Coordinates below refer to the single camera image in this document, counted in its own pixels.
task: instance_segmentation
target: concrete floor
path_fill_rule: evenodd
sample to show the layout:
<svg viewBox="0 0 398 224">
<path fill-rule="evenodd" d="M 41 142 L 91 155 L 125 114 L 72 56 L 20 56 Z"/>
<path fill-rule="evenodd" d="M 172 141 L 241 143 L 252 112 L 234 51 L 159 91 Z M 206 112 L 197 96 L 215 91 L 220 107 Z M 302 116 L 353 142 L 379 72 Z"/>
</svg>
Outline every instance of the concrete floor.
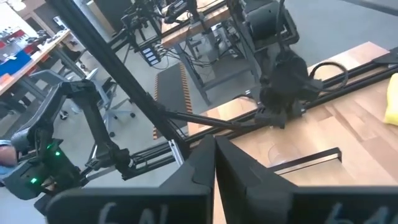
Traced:
<svg viewBox="0 0 398 224">
<path fill-rule="evenodd" d="M 394 29 L 398 24 L 396 17 L 337 0 L 289 0 L 286 5 L 296 21 L 301 36 L 299 43 L 293 48 L 308 65 L 367 41 L 386 49 L 398 45 L 398 31 Z M 118 56 L 123 58 L 125 51 L 126 47 L 118 52 Z M 169 66 L 175 63 L 178 63 L 177 59 L 169 59 Z M 85 64 L 89 68 L 99 67 L 99 77 L 108 76 L 95 59 L 88 58 Z M 166 65 L 167 61 L 163 60 L 157 67 L 163 68 Z M 155 76 L 159 71 L 149 67 L 138 54 L 130 54 L 126 66 L 142 87 L 153 94 Z M 188 79 L 194 113 L 201 113 L 209 107 L 201 99 L 191 79 Z M 208 91 L 213 102 L 210 107 L 229 101 L 253 84 L 252 77 L 245 74 Z M 115 103 L 125 97 L 124 92 L 119 89 Z M 122 116 L 113 122 L 116 133 L 113 140 L 120 148 L 126 147 L 130 152 L 137 152 L 164 140 L 152 139 L 153 125 L 136 105 L 125 104 L 122 109 L 132 110 L 137 116 L 135 118 Z M 62 149 L 76 165 L 83 166 L 93 145 L 93 138 L 84 116 L 71 112 L 66 121 L 56 120 L 54 127 L 55 137 L 65 140 L 61 145 Z M 90 182 L 88 187 L 156 187 L 176 169 L 177 165 L 172 163 L 126 182 L 121 180 L 117 172 L 113 172 Z M 0 223 L 45 223 L 44 218 L 35 211 L 34 201 L 21 201 L 1 188 Z"/>
</svg>

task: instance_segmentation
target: wooden table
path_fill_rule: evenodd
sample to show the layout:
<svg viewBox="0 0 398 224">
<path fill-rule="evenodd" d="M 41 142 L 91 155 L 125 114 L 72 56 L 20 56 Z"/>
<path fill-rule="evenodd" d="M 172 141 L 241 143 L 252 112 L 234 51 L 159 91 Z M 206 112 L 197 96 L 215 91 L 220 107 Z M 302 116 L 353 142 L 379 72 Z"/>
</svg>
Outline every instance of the wooden table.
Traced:
<svg viewBox="0 0 398 224">
<path fill-rule="evenodd" d="M 329 60 L 351 69 L 387 52 L 367 42 Z M 335 67 L 323 67 L 315 77 L 324 80 L 339 72 Z M 332 160 L 282 175 L 297 185 L 397 185 L 398 127 L 382 122 L 388 83 L 389 80 L 384 80 L 317 106 L 303 118 L 290 121 L 286 129 L 262 128 L 232 142 L 267 167 L 333 147 L 341 149 L 342 163 Z M 204 115 L 229 120 L 254 108 L 250 100 L 238 98 Z M 207 128 L 189 123 L 188 133 L 192 135 Z M 214 220 L 217 224 L 225 223 L 218 188 Z"/>
<path fill-rule="evenodd" d="M 210 7 L 223 2 L 224 0 L 197 0 L 197 5 L 198 5 L 198 12 L 203 12 Z M 221 21 L 226 20 L 227 18 L 230 17 L 229 10 L 227 6 L 223 6 L 214 12 L 208 14 L 205 16 L 205 25 L 206 27 L 211 27 Z M 178 20 L 184 21 L 188 19 L 188 13 L 183 13 L 181 16 L 177 18 Z M 165 24 L 162 19 L 162 33 L 170 30 L 171 28 L 177 26 L 178 23 L 173 23 L 173 24 Z M 167 37 L 164 37 L 162 39 L 162 45 L 165 48 L 171 48 L 175 44 L 178 44 L 180 42 L 183 42 L 187 37 L 193 36 L 195 34 L 199 34 L 200 32 L 203 31 L 203 27 L 200 25 L 200 23 L 195 24 L 194 26 L 185 26 L 177 31 L 175 31 L 173 34 L 168 35 Z"/>
<path fill-rule="evenodd" d="M 34 53 L 31 58 L 32 60 L 23 66 L 18 72 L 13 75 L 4 75 L 1 78 L 0 82 L 0 95 L 6 92 L 13 84 L 18 82 L 21 78 L 25 77 L 27 72 L 32 69 L 39 61 L 41 61 L 50 51 L 54 50 L 54 48 L 68 35 L 70 34 L 70 30 L 66 30 L 60 33 L 60 36 L 53 40 L 49 44 L 45 44 L 41 51 Z"/>
</svg>

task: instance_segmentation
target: wall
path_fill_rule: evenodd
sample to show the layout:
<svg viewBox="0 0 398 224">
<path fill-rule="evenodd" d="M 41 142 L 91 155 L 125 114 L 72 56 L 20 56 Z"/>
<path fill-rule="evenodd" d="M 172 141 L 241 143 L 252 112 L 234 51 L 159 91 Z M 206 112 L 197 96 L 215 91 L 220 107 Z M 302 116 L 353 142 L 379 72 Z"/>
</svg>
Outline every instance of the wall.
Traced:
<svg viewBox="0 0 398 224">
<path fill-rule="evenodd" d="M 36 31 L 28 25 L 7 3 L 0 3 L 0 30 L 8 27 L 21 28 L 28 36 L 37 36 Z"/>
<path fill-rule="evenodd" d="M 24 3 L 26 4 L 26 8 L 17 12 L 22 18 L 29 16 L 31 12 L 43 5 L 45 0 L 25 0 Z"/>
<path fill-rule="evenodd" d="M 104 29 L 104 27 L 101 25 L 101 23 L 97 20 L 95 15 L 90 11 L 90 9 L 87 7 L 86 3 L 88 2 L 87 0 L 73 0 L 76 5 L 80 8 L 82 13 L 87 17 L 87 19 L 92 23 L 92 25 L 95 27 L 95 29 L 101 34 L 102 38 L 105 41 L 111 40 L 111 35 L 108 34 L 108 32 Z M 41 15 L 36 14 L 34 11 L 39 8 L 41 5 L 45 4 L 45 0 L 25 0 L 24 3 L 26 4 L 26 8 L 19 11 L 18 15 L 20 15 L 22 18 L 28 18 L 28 17 L 33 17 L 44 29 L 47 31 L 50 31 L 49 33 L 52 32 L 53 27 L 51 24 L 48 24 L 47 21 L 44 21 L 41 17 Z M 44 26 L 40 21 L 38 21 L 38 17 L 42 20 L 42 22 L 45 22 L 47 26 Z"/>
<path fill-rule="evenodd" d="M 45 3 L 37 9 L 34 9 L 34 12 L 54 33 L 61 30 L 60 26 L 53 20 L 54 17 L 59 16 L 58 12 L 51 5 Z"/>
</svg>

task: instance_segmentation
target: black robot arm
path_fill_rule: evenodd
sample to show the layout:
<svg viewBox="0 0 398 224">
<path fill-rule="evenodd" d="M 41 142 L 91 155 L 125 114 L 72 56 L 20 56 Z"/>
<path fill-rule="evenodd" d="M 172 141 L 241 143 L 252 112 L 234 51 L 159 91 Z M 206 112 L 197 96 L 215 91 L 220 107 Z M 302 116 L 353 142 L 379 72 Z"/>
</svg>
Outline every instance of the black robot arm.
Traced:
<svg viewBox="0 0 398 224">
<path fill-rule="evenodd" d="M 59 145 L 63 140 L 53 138 L 53 122 L 61 106 L 71 98 L 83 110 L 88 126 L 97 144 L 95 158 L 84 171 L 74 166 Z M 20 161 L 2 181 L 16 197 L 28 200 L 45 192 L 55 195 L 66 189 L 87 184 L 86 174 L 99 168 L 115 166 L 122 174 L 131 172 L 129 151 L 121 149 L 109 137 L 100 111 L 94 84 L 89 80 L 63 82 L 51 89 L 34 117 L 11 138 L 20 152 L 35 151 L 35 156 Z M 55 183 L 46 189 L 48 180 Z"/>
</svg>

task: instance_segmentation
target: yellow object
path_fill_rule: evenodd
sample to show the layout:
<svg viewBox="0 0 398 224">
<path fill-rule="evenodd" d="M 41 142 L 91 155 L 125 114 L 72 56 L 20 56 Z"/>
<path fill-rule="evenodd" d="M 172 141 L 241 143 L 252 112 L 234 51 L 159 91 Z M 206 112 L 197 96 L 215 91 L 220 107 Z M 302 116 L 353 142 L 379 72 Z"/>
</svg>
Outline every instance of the yellow object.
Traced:
<svg viewBox="0 0 398 224">
<path fill-rule="evenodd" d="M 398 73 L 391 76 L 387 89 L 387 110 L 384 116 L 387 124 L 398 125 Z"/>
</svg>

